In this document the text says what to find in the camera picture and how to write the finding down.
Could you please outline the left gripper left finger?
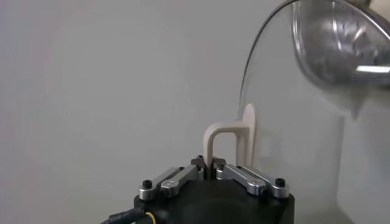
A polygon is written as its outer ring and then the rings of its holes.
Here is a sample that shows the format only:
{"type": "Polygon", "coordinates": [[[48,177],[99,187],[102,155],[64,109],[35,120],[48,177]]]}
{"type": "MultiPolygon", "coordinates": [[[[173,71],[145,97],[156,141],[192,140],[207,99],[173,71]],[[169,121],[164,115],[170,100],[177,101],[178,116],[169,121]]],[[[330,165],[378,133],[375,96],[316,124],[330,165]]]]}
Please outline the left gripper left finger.
{"type": "Polygon", "coordinates": [[[188,181],[203,180],[206,169],[203,156],[198,155],[186,167],[171,167],[158,177],[144,180],[138,189],[138,196],[143,201],[155,200],[159,195],[175,197],[188,181]]]}

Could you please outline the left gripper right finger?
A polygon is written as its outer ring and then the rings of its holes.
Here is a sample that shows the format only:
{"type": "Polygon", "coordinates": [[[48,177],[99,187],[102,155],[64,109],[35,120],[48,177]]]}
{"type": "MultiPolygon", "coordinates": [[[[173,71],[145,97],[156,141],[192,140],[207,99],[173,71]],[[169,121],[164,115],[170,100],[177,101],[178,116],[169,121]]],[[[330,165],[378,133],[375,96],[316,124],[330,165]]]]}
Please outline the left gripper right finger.
{"type": "Polygon", "coordinates": [[[250,195],[270,195],[276,199],[288,198],[290,195],[284,178],[273,178],[253,167],[227,164],[225,159],[214,157],[211,168],[217,180],[234,180],[250,195]]]}

